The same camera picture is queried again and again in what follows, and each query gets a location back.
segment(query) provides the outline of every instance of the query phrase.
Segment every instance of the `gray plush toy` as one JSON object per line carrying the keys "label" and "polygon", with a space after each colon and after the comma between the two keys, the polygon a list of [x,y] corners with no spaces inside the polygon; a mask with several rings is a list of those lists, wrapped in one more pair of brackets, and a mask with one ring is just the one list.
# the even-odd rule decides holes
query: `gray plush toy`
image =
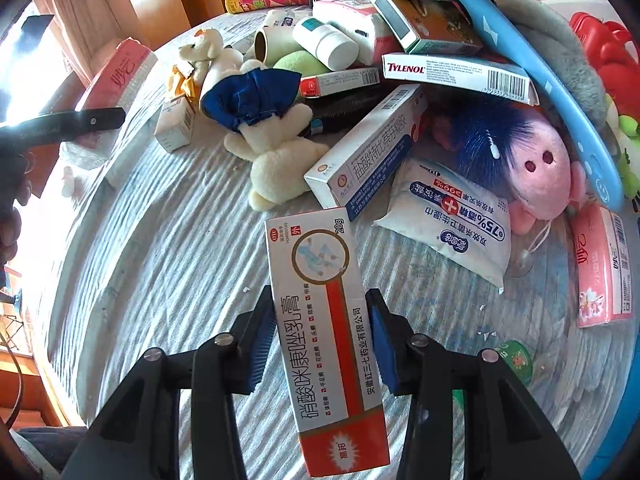
{"label": "gray plush toy", "polygon": [[[608,137],[604,86],[567,20],[538,0],[495,0],[495,4],[556,73],[600,135]],[[556,116],[545,92],[538,89],[538,95],[545,112]]]}

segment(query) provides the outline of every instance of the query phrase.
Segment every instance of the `blue plastic hanger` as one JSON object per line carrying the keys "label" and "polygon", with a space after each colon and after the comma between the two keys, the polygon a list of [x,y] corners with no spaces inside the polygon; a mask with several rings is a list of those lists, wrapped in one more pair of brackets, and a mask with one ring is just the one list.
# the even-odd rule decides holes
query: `blue plastic hanger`
{"label": "blue plastic hanger", "polygon": [[486,46],[520,65],[543,88],[560,113],[580,160],[602,203],[619,210],[624,202],[616,165],[596,129],[556,74],[489,0],[460,0]]}

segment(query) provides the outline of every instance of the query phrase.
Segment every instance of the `curtain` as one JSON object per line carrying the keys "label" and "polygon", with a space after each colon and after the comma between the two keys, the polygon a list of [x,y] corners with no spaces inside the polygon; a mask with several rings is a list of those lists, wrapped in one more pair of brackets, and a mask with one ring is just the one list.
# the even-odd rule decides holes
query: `curtain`
{"label": "curtain", "polygon": [[130,0],[33,0],[85,86],[129,36],[148,44]]}

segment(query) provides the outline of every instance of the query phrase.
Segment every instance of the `white medicine box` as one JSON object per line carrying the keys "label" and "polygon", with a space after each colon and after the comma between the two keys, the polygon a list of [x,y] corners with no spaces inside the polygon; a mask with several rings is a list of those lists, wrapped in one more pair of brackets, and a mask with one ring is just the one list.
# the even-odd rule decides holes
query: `white medicine box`
{"label": "white medicine box", "polygon": [[154,135],[167,152],[174,152],[191,143],[193,116],[193,108],[185,96],[162,105]]}

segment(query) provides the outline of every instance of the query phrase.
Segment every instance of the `pink tissue pack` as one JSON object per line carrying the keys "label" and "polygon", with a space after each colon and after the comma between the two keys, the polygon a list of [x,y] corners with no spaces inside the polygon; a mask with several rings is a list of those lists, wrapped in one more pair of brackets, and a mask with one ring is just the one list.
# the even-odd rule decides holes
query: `pink tissue pack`
{"label": "pink tissue pack", "polygon": [[[121,107],[128,112],[156,60],[156,55],[139,41],[124,40],[94,77],[76,110]],[[118,130],[86,134],[74,142],[63,142],[60,155],[80,168],[92,170],[110,159],[117,137]]]}
{"label": "pink tissue pack", "polygon": [[578,266],[578,326],[631,317],[631,270],[622,220],[591,203],[571,224]]}

